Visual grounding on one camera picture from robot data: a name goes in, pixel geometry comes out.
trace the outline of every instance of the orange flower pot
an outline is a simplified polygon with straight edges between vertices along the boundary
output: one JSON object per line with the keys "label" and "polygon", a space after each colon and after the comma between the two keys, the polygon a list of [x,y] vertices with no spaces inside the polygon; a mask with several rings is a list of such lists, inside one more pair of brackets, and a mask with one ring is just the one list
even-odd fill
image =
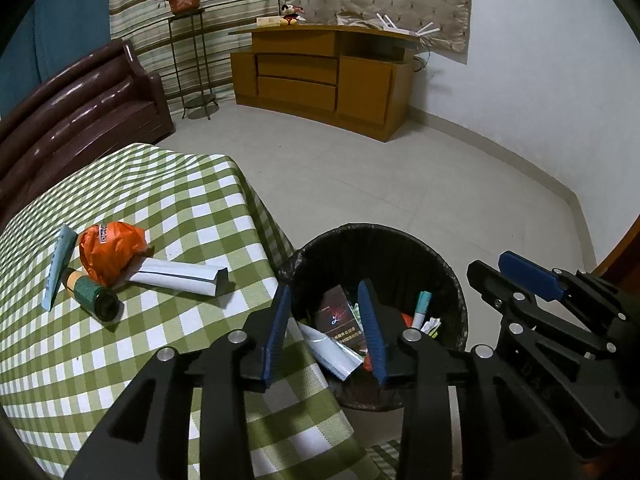
{"label": "orange flower pot", "polygon": [[171,12],[174,14],[180,14],[185,10],[197,9],[200,6],[200,0],[167,0]]}

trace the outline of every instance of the sofa backrest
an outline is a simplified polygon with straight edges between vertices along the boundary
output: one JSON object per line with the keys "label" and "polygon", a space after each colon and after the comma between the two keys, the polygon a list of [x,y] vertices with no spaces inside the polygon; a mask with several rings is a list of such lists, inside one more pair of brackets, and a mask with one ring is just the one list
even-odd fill
{"label": "sofa backrest", "polygon": [[136,98],[120,39],[38,86],[0,120],[0,216],[46,160],[124,101]]}

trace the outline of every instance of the sofa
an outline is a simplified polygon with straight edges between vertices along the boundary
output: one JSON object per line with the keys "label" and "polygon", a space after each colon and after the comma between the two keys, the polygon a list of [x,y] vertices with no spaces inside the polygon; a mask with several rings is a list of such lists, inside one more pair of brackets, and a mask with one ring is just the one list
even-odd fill
{"label": "sofa", "polygon": [[0,120],[0,233],[66,176],[175,131],[162,82],[130,41],[113,40],[38,86]]}

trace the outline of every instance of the black trash bag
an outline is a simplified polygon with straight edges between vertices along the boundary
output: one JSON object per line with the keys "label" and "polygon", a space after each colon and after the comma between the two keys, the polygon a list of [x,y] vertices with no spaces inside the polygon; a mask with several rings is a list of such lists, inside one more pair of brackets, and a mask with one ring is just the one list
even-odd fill
{"label": "black trash bag", "polygon": [[[351,304],[360,280],[369,278],[378,299],[413,316],[422,290],[432,293],[426,319],[439,317],[437,341],[464,350],[468,333],[466,305],[455,273],[442,257],[417,238],[382,225],[345,224],[311,240],[280,266],[278,281],[288,283],[292,314],[313,325],[322,295],[341,285]],[[341,382],[325,377],[341,406],[388,411],[403,405],[400,390],[382,390],[370,372],[358,368]]]}

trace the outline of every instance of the tile floor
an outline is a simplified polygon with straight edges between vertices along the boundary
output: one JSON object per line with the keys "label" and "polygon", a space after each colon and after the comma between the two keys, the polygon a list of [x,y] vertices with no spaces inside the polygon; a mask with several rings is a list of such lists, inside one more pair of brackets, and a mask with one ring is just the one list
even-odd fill
{"label": "tile floor", "polygon": [[[438,251],[465,294],[467,348],[494,346],[500,328],[500,316],[466,282],[469,263],[496,267],[498,256],[511,250],[547,268],[583,268],[564,200],[491,155],[421,124],[408,121],[382,143],[234,102],[222,103],[210,121],[174,121],[176,132],[159,145],[231,156],[295,247],[347,222],[374,222]],[[579,324],[559,304],[544,307]],[[348,413],[363,446],[398,436],[400,415]]]}

